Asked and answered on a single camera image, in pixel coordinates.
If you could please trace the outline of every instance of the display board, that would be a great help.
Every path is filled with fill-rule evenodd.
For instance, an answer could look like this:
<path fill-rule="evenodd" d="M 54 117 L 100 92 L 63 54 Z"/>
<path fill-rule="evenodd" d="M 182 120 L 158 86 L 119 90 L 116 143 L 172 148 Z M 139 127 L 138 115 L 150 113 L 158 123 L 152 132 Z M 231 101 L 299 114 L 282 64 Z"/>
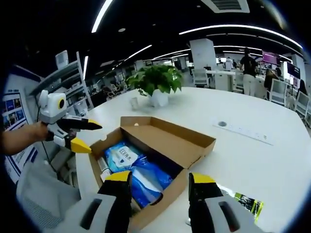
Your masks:
<path fill-rule="evenodd" d="M 275 53 L 272 53 L 272 52 L 262 51 L 262 60 L 265 63 L 273 64 L 273 65 L 276 65 L 276 66 L 280 66 L 281 65 L 279 55 L 277 55 Z"/>
<path fill-rule="evenodd" d="M 295 78 L 300 79 L 300 69 L 291 63 L 287 63 L 287 72 Z"/>
<path fill-rule="evenodd" d="M 19 89 L 9 89 L 2 99 L 2 117 L 5 131 L 16 130 L 31 122 L 27 119 L 23 108 L 23 100 Z M 29 146 L 20 153 L 5 157 L 5 167 L 12 181 L 16 183 L 27 161 L 33 162 L 38 154 L 34 146 Z"/>

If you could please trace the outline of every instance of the white table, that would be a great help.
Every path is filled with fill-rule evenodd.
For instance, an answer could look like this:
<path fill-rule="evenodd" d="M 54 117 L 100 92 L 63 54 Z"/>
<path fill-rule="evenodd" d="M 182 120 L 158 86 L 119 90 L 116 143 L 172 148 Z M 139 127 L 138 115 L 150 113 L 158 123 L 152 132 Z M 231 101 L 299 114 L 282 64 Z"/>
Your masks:
<path fill-rule="evenodd" d="M 138 97 L 140 110 L 129 100 Z M 299 116 L 282 106 L 242 94 L 184 87 L 170 96 L 169 106 L 155 109 L 136 90 L 115 97 L 87 117 L 103 129 L 81 131 L 78 137 L 91 145 L 120 125 L 121 116 L 155 116 L 217 139 L 213 152 L 192 171 L 210 175 L 219 184 L 264 202 L 258 225 L 266 232 L 281 232 L 306 197 L 311 181 L 310 136 Z M 214 119 L 263 133 L 274 141 L 260 141 L 212 125 Z M 76 155 L 81 197 L 98 186 L 86 154 Z M 188 188 L 143 233 L 191 233 Z"/>
<path fill-rule="evenodd" d="M 235 71 L 206 70 L 206 74 L 213 74 L 215 76 L 215 88 L 217 90 L 233 90 L 233 81 L 236 75 Z"/>

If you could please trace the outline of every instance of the open box lid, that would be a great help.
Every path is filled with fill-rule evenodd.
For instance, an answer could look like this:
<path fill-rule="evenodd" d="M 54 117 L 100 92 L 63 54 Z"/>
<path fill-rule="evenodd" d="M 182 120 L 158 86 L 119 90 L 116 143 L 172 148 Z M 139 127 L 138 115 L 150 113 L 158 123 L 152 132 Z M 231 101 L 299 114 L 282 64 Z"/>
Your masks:
<path fill-rule="evenodd" d="M 123 116 L 121 128 L 183 168 L 209 154 L 215 138 L 150 116 Z"/>

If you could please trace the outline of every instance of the poster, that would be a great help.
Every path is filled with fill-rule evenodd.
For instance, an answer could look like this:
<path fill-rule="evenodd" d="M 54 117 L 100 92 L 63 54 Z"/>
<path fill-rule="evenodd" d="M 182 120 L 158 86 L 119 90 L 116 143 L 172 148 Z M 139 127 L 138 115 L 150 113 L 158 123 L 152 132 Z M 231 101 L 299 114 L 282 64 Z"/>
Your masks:
<path fill-rule="evenodd" d="M 8 90 L 3 96 L 1 106 L 5 131 L 19 129 L 28 124 L 18 89 Z M 37 154 L 38 151 L 31 145 L 16 155 L 5 157 L 6 170 L 14 183 L 18 181 L 24 164 L 27 161 L 33 162 Z"/>

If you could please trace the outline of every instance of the ceiling light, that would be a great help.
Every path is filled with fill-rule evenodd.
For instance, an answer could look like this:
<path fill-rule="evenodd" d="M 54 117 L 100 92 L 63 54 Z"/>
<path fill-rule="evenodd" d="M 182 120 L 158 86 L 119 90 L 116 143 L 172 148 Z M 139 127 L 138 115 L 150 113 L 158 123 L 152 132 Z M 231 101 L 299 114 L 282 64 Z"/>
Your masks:
<path fill-rule="evenodd" d="M 223 47 L 230 47 L 230 48 L 241 48 L 241 49 L 244 49 L 246 48 L 247 46 L 234 46 L 234 45 L 216 45 L 214 46 L 214 48 L 223 48 Z M 251 50 L 260 50 L 262 51 L 261 49 L 257 49 L 257 48 L 252 48 L 252 47 L 247 47 Z"/>
<path fill-rule="evenodd" d="M 151 46 L 152 46 L 152 45 L 148 45 L 147 47 L 144 47 L 143 49 L 139 50 L 138 52 L 132 54 L 131 56 L 129 56 L 128 58 L 126 58 L 126 59 L 124 60 L 124 62 L 125 62 L 126 60 L 130 59 L 131 57 L 134 57 L 136 54 L 139 54 L 140 52 L 143 52 L 144 50 L 150 48 Z"/>
<path fill-rule="evenodd" d="M 103 70 L 103 71 L 99 71 L 99 72 L 97 72 L 95 75 L 101 74 L 101 73 L 103 73 L 103 72 L 104 72 L 104 70 Z"/>
<path fill-rule="evenodd" d="M 274 32 L 274 31 L 269 30 L 269 29 L 255 27 L 255 26 L 249 26 L 249 25 L 238 25 L 238 24 L 212 25 L 212 26 L 207 26 L 207 27 L 202 27 L 202 28 L 196 28 L 196 29 L 188 30 L 188 31 L 185 31 L 185 32 L 182 32 L 182 33 L 179 33 L 179 34 L 183 35 L 183 34 L 186 34 L 186 33 L 191 33 L 191 32 L 194 32 L 194 31 L 199 31 L 199 30 L 204 30 L 204 29 L 211 29 L 211 28 L 249 28 L 249 29 L 255 29 L 255 30 L 259 30 L 259 31 L 264 31 L 264 32 L 267 32 L 267 33 L 271 33 L 271 34 L 280 36 L 280 37 L 282 37 L 282 38 L 284 38 L 284 39 L 294 43 L 295 45 L 297 45 L 298 47 L 300 47 L 302 49 L 302 46 L 298 42 L 288 38 L 285 35 L 282 35 L 280 33 Z"/>
<path fill-rule="evenodd" d="M 278 44 L 280 44 L 280 45 L 282 45 L 282 46 L 285 46 L 285 47 L 287 47 L 287 48 L 293 50 L 295 53 L 297 53 L 297 54 L 299 54 L 301 57 L 303 57 L 303 55 L 302 55 L 300 52 L 298 52 L 297 50 L 294 50 L 293 48 L 291 48 L 291 47 L 289 47 L 289 46 L 287 46 L 287 45 L 284 45 L 284 44 L 282 44 L 282 43 L 280 43 L 280 42 L 278 42 L 278 41 L 271 40 L 271 39 L 266 38 L 266 37 L 256 36 L 256 35 L 249 35 L 249 34 L 241 34 L 241 33 L 228 33 L 228 35 L 246 35 L 246 36 L 257 37 L 257 38 L 260 38 L 260 39 L 273 41 L 273 42 L 275 42 L 275 43 L 278 43 Z"/>
<path fill-rule="evenodd" d="M 239 52 L 239 51 L 223 51 L 223 52 L 244 53 L 244 52 Z M 254 55 L 254 56 L 262 57 L 261 54 L 256 54 L 256 53 L 250 53 L 250 54 L 251 54 L 251 55 Z"/>
<path fill-rule="evenodd" d="M 171 54 L 174 54 L 174 53 L 184 52 L 184 51 L 189 51 L 189 50 L 191 50 L 191 49 L 181 50 L 181 51 L 176 51 L 176 52 L 170 52 L 170 53 L 167 53 L 167 54 L 164 54 L 164 55 L 161 55 L 161 56 L 155 57 L 155 58 L 153 58 L 152 60 L 155 60 L 155 59 L 157 59 L 157 58 L 164 57 L 164 56 L 167 56 L 167 55 L 171 55 Z"/>
<path fill-rule="evenodd" d="M 175 57 L 183 57 L 183 56 L 188 56 L 189 54 L 181 54 L 181 55 L 178 55 L 178 56 L 174 56 L 174 57 L 171 57 L 172 58 L 175 58 Z"/>
<path fill-rule="evenodd" d="M 108 7 L 111 5 L 113 0 L 106 0 L 100 10 L 100 12 L 98 13 L 97 17 L 96 17 L 96 20 L 95 20 L 95 23 L 94 23 L 94 26 L 93 26 L 93 29 L 92 29 L 92 33 L 95 33 L 98 29 L 98 26 L 103 18 L 103 16 L 105 15 L 105 13 L 107 12 L 108 10 Z"/>
<path fill-rule="evenodd" d="M 269 56 L 269 57 L 274 57 L 274 56 L 272 56 L 272 55 L 270 55 L 270 54 L 265 54 L 265 55 L 267 55 L 267 56 Z"/>
<path fill-rule="evenodd" d="M 83 80 L 86 79 L 86 67 L 87 67 L 88 56 L 84 59 L 84 69 L 83 69 Z"/>

